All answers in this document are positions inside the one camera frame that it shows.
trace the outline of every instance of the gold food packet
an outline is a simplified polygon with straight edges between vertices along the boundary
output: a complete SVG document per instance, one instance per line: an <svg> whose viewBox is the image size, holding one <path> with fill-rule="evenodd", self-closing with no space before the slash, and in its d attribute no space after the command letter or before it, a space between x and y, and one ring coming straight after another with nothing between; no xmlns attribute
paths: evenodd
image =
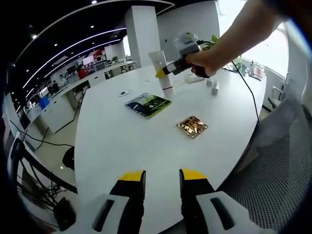
<svg viewBox="0 0 312 234"><path fill-rule="evenodd" d="M208 126L201 122L198 118L195 116L191 116L187 118L186 120L180 122L177 124L177 126L182 129L186 135L188 135L191 138L194 138L201 134L203 131L205 131Z"/></svg>

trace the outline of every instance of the human arm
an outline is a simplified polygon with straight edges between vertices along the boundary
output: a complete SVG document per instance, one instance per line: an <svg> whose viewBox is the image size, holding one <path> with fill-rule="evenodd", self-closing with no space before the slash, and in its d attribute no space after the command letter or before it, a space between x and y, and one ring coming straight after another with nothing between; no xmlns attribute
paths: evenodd
<svg viewBox="0 0 312 234"><path fill-rule="evenodd" d="M261 0L249 0L214 46L207 51L189 54L186 61L203 66L206 74L211 75L267 39L276 28L278 19L279 16Z"/></svg>

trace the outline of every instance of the round white table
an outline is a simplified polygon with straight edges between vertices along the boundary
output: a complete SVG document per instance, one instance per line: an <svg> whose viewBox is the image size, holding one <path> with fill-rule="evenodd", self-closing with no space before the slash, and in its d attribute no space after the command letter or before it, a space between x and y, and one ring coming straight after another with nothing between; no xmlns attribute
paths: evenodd
<svg viewBox="0 0 312 234"><path fill-rule="evenodd" d="M75 143L82 205L108 194L124 173L144 169L146 195L140 233L156 234L183 218L179 169L201 171L215 189L229 175L257 123L252 95L238 74L218 71L213 80L219 81L219 92L214 96L205 81L185 83L190 73L170 75L172 103L151 119L124 103L142 93L165 97L152 66L119 75L86 92ZM260 113L266 79L246 76L245 80ZM119 97L123 91L130 94ZM190 116L208 125L194 139L176 126Z"/></svg>

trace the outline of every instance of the black mesh fabric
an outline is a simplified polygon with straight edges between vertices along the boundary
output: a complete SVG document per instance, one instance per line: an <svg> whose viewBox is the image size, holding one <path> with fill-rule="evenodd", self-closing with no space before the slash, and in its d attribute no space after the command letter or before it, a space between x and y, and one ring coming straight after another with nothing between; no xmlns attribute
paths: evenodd
<svg viewBox="0 0 312 234"><path fill-rule="evenodd" d="M241 160L218 189L246 207L261 228L280 231L303 199L312 174L312 121L284 100L260 122Z"/></svg>

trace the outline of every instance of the human hand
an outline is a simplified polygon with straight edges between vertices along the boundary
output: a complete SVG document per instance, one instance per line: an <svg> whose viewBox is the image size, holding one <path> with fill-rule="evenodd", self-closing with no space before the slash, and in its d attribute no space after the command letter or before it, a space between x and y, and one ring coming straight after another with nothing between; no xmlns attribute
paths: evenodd
<svg viewBox="0 0 312 234"><path fill-rule="evenodd" d="M191 69L191 71L194 74L196 74L196 75L198 74L198 66L200 66L200 67L204 68L206 75L211 77L216 73L216 69L214 69L211 66L210 57L211 56L210 56L209 50L201 51L201 52L189 54L186 57L186 62L194 65L194 67Z"/></svg>

